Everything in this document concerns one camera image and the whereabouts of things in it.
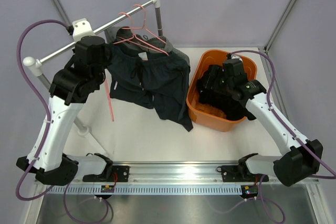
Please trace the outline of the black shorts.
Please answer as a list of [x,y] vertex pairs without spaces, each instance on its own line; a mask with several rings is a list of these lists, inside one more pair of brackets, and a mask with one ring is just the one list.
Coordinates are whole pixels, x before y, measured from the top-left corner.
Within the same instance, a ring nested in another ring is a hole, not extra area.
[[226,93],[225,81],[223,67],[209,65],[202,77],[196,82],[199,103],[208,104],[221,110],[226,115],[226,119],[230,121],[238,121],[243,117],[247,117],[251,121],[255,120],[256,118],[251,113]]

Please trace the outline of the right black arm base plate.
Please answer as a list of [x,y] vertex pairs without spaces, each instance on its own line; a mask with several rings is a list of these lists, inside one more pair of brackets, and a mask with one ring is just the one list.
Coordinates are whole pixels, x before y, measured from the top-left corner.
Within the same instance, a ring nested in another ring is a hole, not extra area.
[[223,182],[249,182],[250,177],[241,165],[222,165],[216,169]]

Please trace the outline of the pink hanger of black shorts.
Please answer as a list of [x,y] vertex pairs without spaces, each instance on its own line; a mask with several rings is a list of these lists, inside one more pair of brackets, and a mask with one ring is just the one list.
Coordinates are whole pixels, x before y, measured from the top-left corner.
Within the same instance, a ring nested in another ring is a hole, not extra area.
[[107,79],[105,79],[105,81],[104,81],[104,87],[105,87],[105,90],[106,90],[111,121],[114,122],[114,114],[113,114],[112,102],[111,102],[111,98],[110,98],[110,90],[109,90],[109,85],[108,85]]

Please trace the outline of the pink hanger of grey shorts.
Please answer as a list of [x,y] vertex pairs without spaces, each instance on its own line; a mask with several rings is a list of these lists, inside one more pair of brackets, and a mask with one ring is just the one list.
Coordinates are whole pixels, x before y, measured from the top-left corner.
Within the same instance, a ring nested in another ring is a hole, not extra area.
[[166,44],[166,41],[163,40],[160,36],[157,36],[156,34],[154,34],[153,32],[151,32],[147,26],[146,26],[146,10],[142,5],[139,4],[134,4],[133,7],[139,7],[143,10],[144,12],[144,20],[143,20],[143,25],[141,27],[141,29],[145,29],[149,34],[151,34],[153,37],[155,37],[157,40],[161,41],[162,43]]

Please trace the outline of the silver clothes rack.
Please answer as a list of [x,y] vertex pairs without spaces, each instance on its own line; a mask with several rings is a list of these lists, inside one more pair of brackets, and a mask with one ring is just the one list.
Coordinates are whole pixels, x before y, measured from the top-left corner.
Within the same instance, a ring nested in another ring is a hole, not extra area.
[[[144,4],[142,4],[142,7],[147,7],[149,5],[153,4],[155,7],[155,14],[156,14],[156,22],[157,22],[157,30],[159,35],[162,34],[162,22],[161,22],[161,14],[160,14],[160,7],[161,2],[160,0],[148,0]],[[128,11],[126,14],[133,15],[136,12],[140,11],[141,8],[139,6],[135,6],[133,9]],[[63,52],[68,51],[69,49],[74,49],[75,42],[79,41],[80,38],[84,37],[84,35],[98,35],[99,33],[105,31],[107,28],[112,27],[113,25],[123,21],[127,18],[126,14],[118,14],[119,16],[108,22],[107,24],[97,28],[96,30],[92,30],[91,25],[87,19],[79,19],[72,22],[72,25],[67,27],[68,33],[72,33],[71,30],[74,28],[75,35],[72,35],[74,42],[70,43],[69,45],[57,50],[56,52],[50,54],[47,57],[44,57],[43,59],[35,59],[33,57],[25,57],[23,60],[21,60],[21,56],[19,56],[19,63],[23,64],[26,68],[28,68],[34,76],[36,76],[40,82],[47,88],[50,88],[50,82],[44,75],[42,71],[43,63],[46,63],[47,61],[50,61],[52,58],[60,55]],[[78,135],[81,137],[84,137],[90,145],[98,151],[100,154],[107,155],[107,151],[102,147],[102,145],[98,142],[98,140],[95,139],[95,137],[91,133],[90,127],[84,125],[81,120],[76,117],[73,121],[73,124],[78,128]]]

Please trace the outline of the dark navy shorts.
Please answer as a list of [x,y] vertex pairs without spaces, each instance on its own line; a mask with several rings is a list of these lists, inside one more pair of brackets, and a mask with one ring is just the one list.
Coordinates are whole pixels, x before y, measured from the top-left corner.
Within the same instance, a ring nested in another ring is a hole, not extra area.
[[110,97],[154,109],[161,120],[193,129],[186,97],[190,67],[174,52],[148,53],[111,45]]

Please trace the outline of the orange plastic basket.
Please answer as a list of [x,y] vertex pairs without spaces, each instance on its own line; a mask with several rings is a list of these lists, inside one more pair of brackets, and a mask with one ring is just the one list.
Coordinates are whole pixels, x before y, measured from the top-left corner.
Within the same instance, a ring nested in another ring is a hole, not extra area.
[[236,124],[247,119],[247,117],[243,117],[238,121],[230,121],[226,119],[226,115],[221,110],[208,104],[199,103],[199,93],[196,88],[196,82],[202,77],[209,65],[219,65],[223,67],[224,70],[226,78],[226,81],[224,82],[226,93],[232,97],[232,94],[228,92],[227,81],[229,80],[229,74],[226,73],[226,67],[224,64],[224,61],[227,60],[227,54],[228,52],[217,49],[208,50],[203,53],[195,70],[186,99],[188,113],[193,122],[221,132],[230,131]]

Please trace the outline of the pink hanger of navy shorts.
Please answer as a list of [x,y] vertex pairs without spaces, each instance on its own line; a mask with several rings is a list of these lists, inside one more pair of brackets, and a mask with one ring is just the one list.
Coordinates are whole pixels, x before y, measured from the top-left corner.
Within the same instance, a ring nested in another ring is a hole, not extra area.
[[122,27],[122,30],[131,30],[131,33],[132,33],[132,36],[129,37],[129,38],[123,38],[121,36],[117,36],[117,38],[119,39],[118,41],[114,42],[113,44],[114,45],[117,45],[117,44],[121,44],[121,43],[124,43],[124,42],[129,42],[131,44],[134,44],[134,45],[137,45],[137,46],[140,46],[140,47],[143,47],[145,49],[151,49],[155,52],[158,52],[158,53],[163,53],[165,55],[169,55],[168,52],[164,51],[163,49],[151,44],[148,42],[148,37],[147,36],[140,36],[139,34],[137,34],[135,32],[135,30],[142,30],[141,27],[134,27],[134,20],[133,18],[131,17],[131,15],[127,14],[127,13],[124,13],[124,12],[121,12],[120,14],[123,14],[123,15],[126,15],[126,17],[128,17],[131,21],[131,26],[130,27]]

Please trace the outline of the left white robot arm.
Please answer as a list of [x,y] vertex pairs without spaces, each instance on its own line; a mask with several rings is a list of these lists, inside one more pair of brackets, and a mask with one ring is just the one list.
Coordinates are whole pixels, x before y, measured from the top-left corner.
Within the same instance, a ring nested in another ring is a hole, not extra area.
[[48,111],[32,151],[16,165],[44,185],[64,186],[74,178],[85,182],[103,181],[112,174],[113,162],[95,153],[71,156],[63,153],[71,127],[88,96],[100,89],[111,52],[105,40],[85,36],[76,42],[74,54],[53,78]]

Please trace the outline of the aluminium mounting rail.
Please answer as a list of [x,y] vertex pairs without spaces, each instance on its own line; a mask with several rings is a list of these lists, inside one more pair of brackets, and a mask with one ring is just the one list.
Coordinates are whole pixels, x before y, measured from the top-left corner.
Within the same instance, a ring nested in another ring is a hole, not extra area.
[[[98,165],[86,165],[78,161],[64,160],[60,166],[51,170],[45,168],[28,168],[29,173],[35,175],[35,179],[44,185],[64,186],[70,182],[83,182],[84,175],[99,175],[108,165],[127,165],[130,167],[128,182],[223,182],[221,174],[216,170],[222,165],[236,165],[232,163],[149,163],[149,162],[111,162],[103,161]],[[255,181],[255,176],[250,175],[250,181]]]

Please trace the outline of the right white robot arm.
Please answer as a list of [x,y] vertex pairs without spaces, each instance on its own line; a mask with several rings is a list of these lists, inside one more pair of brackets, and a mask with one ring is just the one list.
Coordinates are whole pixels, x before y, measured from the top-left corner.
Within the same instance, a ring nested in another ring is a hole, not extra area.
[[249,80],[239,58],[227,59],[221,66],[210,65],[197,82],[199,102],[224,112],[230,121],[244,117],[258,120],[275,141],[281,155],[252,153],[239,159],[242,178],[256,174],[277,177],[289,187],[319,170],[323,146],[310,141],[280,113],[258,80]]

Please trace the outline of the grey shorts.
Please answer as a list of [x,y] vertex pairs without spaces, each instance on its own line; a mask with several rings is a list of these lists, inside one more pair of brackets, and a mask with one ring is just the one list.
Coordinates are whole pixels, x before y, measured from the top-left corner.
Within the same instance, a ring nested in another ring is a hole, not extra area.
[[[123,38],[129,38],[132,36],[131,30],[122,30],[122,27],[110,27],[107,30],[104,31],[104,35],[107,39],[107,42],[116,42],[119,39],[117,38],[117,36],[121,36]],[[187,64],[190,66],[190,59],[189,56],[186,55],[185,53],[181,52],[180,50],[174,48],[174,46],[172,45],[172,43],[165,37],[165,36],[160,36],[163,40],[166,41],[166,44],[162,43],[161,41],[157,40],[155,37],[152,38],[148,38],[148,42],[163,49],[164,51],[168,52],[168,53],[175,53],[177,54],[177,56],[179,56],[180,58],[182,58],[183,60],[185,60],[187,62]],[[145,49],[143,47],[131,44],[129,42],[124,42],[122,43],[124,44],[127,48],[129,49],[133,49],[136,51],[145,51],[147,53],[151,53],[151,54],[158,54],[158,52],[155,52],[151,49]]]

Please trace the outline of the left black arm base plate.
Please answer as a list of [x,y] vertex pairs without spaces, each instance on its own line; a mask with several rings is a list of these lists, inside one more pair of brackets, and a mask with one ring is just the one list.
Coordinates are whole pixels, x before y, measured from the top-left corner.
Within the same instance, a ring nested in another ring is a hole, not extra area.
[[127,165],[108,165],[99,175],[84,175],[83,182],[128,182],[130,167]]

